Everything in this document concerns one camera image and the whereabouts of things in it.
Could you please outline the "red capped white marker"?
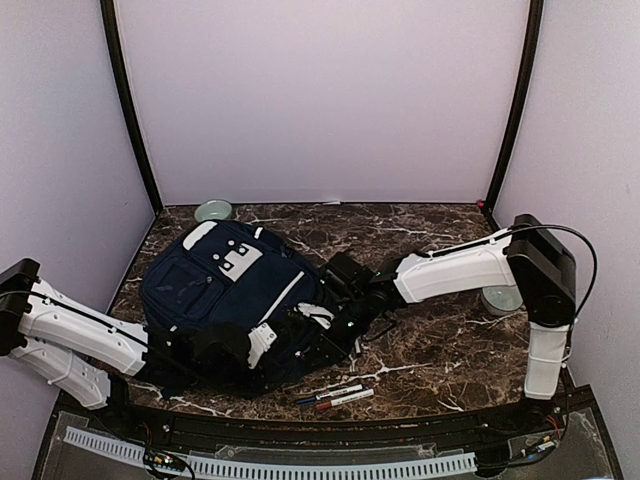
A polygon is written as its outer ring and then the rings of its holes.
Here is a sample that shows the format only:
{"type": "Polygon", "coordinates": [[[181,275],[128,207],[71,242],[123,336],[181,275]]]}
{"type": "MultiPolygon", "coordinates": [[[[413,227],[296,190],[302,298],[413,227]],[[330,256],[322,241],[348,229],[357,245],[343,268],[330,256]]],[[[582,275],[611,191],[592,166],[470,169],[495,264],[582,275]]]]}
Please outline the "red capped white marker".
{"type": "Polygon", "coordinates": [[[322,403],[318,403],[316,405],[316,409],[318,411],[324,411],[324,410],[328,410],[331,409],[333,407],[336,406],[340,406],[340,405],[344,405],[344,404],[348,404],[354,401],[358,401],[361,399],[365,399],[368,397],[371,397],[374,395],[374,390],[373,389],[366,389],[366,390],[361,390],[358,392],[354,392],[351,393],[349,395],[343,396],[343,397],[339,397],[339,398],[334,398],[322,403]]]}

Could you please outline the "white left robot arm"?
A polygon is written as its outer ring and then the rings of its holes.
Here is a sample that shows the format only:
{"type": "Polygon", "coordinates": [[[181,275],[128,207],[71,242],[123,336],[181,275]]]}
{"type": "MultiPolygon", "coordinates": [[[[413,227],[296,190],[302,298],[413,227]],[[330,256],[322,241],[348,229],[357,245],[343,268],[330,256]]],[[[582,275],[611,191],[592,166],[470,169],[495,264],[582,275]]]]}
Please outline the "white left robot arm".
{"type": "Polygon", "coordinates": [[[210,310],[224,283],[181,260],[149,269],[140,286],[145,319],[128,322],[62,294],[24,258],[1,273],[1,353],[28,364],[72,395],[120,436],[141,427],[126,401],[126,380],[158,388],[165,398],[191,389],[255,398],[286,374],[275,358],[274,327],[235,318],[215,322],[210,310]]]}

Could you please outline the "navy blue student backpack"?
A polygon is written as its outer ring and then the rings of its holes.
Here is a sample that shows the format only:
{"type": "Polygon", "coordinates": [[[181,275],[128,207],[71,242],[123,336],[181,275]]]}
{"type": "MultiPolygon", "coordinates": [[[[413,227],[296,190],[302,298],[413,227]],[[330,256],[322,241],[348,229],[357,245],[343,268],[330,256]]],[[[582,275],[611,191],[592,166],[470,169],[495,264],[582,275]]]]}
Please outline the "navy blue student backpack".
{"type": "Polygon", "coordinates": [[[319,271],[285,240],[228,220],[203,222],[175,240],[146,270],[139,297],[150,333],[163,344],[172,322],[245,327],[266,322],[278,328],[278,380],[206,380],[219,392],[246,399],[309,372],[301,353],[318,327],[294,307],[300,302],[319,302],[332,312],[338,307],[319,271]]]}

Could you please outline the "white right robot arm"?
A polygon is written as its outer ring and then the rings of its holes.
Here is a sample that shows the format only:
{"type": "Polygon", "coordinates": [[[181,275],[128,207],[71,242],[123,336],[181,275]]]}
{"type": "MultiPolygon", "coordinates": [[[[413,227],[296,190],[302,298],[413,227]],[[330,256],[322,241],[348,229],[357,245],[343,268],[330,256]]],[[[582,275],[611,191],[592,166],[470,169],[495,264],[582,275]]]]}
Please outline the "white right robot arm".
{"type": "Polygon", "coordinates": [[[337,310],[319,302],[301,303],[295,312],[321,326],[320,355],[341,360],[374,319],[410,304],[457,292],[514,288],[530,324],[524,380],[526,399],[510,413],[521,434],[534,432],[549,416],[570,338],[584,306],[577,296],[574,254],[557,238],[567,233],[593,245],[581,232],[543,224],[530,214],[483,238],[428,252],[391,258],[371,271],[345,253],[326,265],[321,283],[339,298],[337,310]]]}

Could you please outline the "blue capped white marker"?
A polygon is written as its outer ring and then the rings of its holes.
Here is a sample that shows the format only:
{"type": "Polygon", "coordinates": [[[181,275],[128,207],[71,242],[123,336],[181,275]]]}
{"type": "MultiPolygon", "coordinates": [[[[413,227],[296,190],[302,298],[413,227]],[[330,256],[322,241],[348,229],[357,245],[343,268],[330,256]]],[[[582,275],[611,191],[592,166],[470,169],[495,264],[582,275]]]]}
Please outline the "blue capped white marker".
{"type": "Polygon", "coordinates": [[[343,387],[340,389],[325,391],[325,392],[313,395],[311,397],[301,398],[296,401],[296,404],[297,405],[315,404],[317,402],[320,402],[321,400],[338,398],[338,397],[342,397],[351,393],[356,393],[362,390],[363,390],[363,385],[356,384],[352,386],[343,387]]]}

